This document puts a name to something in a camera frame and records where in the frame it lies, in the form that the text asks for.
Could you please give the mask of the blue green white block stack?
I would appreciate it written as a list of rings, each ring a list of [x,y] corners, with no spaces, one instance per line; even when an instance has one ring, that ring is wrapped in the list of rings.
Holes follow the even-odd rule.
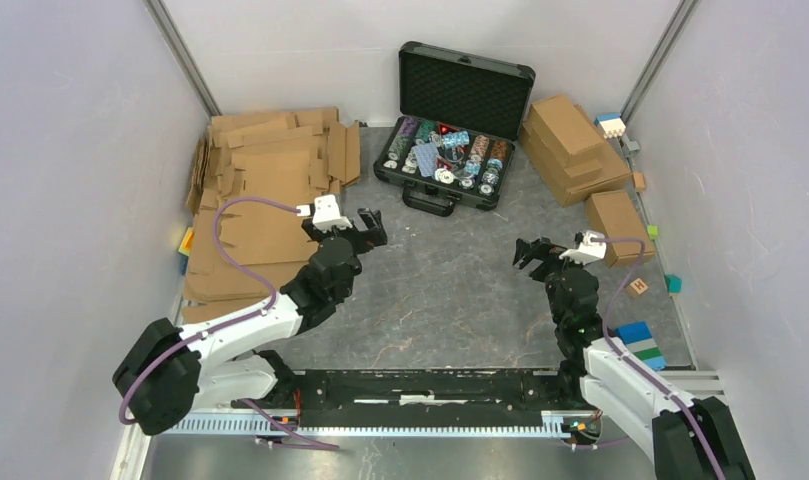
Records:
[[[661,371],[667,364],[650,328],[645,322],[626,324],[615,329],[616,336],[627,350],[654,371]]]

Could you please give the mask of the small wooden cube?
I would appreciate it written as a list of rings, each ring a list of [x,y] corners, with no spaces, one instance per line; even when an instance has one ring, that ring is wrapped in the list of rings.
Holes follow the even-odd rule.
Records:
[[[643,192],[646,187],[646,179],[643,173],[635,172],[633,174],[634,189],[637,193]]]

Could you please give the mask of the wooden letter H block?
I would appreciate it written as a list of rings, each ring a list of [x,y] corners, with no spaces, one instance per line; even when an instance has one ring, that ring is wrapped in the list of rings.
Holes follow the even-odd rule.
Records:
[[[636,278],[624,288],[624,291],[633,298],[639,298],[649,291],[649,285],[642,278]]]

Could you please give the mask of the stack of flat cardboard sheets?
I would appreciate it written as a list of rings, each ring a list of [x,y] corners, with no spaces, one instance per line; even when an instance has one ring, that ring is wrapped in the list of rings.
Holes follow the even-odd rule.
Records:
[[[295,208],[360,176],[360,125],[343,124],[335,107],[212,117],[186,200],[194,241],[183,320],[250,306],[292,280],[316,250]]]

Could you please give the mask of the large folded cardboard box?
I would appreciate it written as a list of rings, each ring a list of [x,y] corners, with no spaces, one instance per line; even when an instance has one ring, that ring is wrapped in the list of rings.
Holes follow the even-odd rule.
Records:
[[[560,206],[583,202],[594,193],[623,189],[630,182],[631,170],[607,141],[596,158],[573,166],[558,161],[529,120],[522,123],[519,142]]]

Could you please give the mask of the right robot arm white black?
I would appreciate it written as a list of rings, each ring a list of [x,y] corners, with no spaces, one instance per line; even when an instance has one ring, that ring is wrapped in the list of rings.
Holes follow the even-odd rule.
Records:
[[[653,370],[612,334],[600,313],[599,281],[586,265],[604,258],[615,239],[586,230],[567,248],[546,237],[516,242],[513,264],[538,266],[564,359],[559,399],[587,404],[609,416],[651,461],[659,479],[753,479],[756,474],[730,408],[719,398],[699,398]]]

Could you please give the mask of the black poker chip case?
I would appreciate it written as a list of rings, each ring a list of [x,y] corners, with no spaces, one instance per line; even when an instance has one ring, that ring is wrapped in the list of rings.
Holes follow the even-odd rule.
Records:
[[[535,71],[416,41],[398,60],[401,115],[373,164],[376,178],[433,215],[458,205],[495,209]]]

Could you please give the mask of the small folded cardboard box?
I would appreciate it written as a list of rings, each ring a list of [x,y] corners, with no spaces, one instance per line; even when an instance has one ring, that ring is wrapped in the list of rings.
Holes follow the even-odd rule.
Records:
[[[590,228],[607,238],[639,238],[645,242],[642,263],[656,255],[646,225],[641,220],[631,196],[625,190],[592,194],[585,201],[585,213]],[[640,245],[623,242],[606,245],[605,264],[608,267],[629,267],[639,257]]]

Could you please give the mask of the blue white toy block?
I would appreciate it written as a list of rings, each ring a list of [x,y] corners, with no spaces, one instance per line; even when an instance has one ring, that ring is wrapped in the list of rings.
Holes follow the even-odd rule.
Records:
[[[604,139],[621,138],[626,132],[626,125],[618,112],[610,112],[595,117],[594,125]]]

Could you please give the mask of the orange yellow block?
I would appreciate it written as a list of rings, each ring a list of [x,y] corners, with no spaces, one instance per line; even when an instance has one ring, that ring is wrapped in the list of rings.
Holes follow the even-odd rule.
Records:
[[[189,256],[193,241],[194,241],[194,228],[188,227],[178,245],[177,251],[181,255]]]

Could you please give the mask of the top folded cardboard box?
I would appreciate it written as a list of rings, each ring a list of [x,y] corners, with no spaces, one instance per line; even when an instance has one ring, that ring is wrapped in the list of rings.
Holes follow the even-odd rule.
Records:
[[[563,166],[603,155],[604,139],[565,94],[534,102],[526,123]]]

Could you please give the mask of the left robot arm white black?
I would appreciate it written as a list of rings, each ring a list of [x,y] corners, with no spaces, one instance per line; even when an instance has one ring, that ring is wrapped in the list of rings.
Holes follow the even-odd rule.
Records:
[[[347,217],[304,220],[318,249],[266,299],[185,327],[166,318],[151,322],[112,376],[122,396],[120,420],[153,436],[198,409],[239,400],[286,405],[294,394],[291,369],[277,353],[257,349],[318,327],[352,294],[360,255],[388,242],[380,211],[358,214],[362,230]]]

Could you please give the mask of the teal cube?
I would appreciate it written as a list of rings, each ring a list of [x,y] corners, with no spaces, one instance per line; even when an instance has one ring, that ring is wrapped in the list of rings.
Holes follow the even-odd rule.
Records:
[[[679,294],[682,290],[682,279],[675,274],[666,274],[664,276],[667,291],[670,295]]]

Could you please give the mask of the grey small block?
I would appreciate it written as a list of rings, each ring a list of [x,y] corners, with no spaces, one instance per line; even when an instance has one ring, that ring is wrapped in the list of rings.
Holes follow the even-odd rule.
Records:
[[[622,150],[623,154],[626,157],[633,157],[640,151],[640,145],[635,140],[623,140],[622,141]]]

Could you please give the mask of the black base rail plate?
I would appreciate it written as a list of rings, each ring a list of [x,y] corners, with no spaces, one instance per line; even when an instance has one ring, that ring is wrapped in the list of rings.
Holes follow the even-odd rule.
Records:
[[[305,370],[255,400],[301,427],[534,427],[544,412],[591,417],[552,369]]]

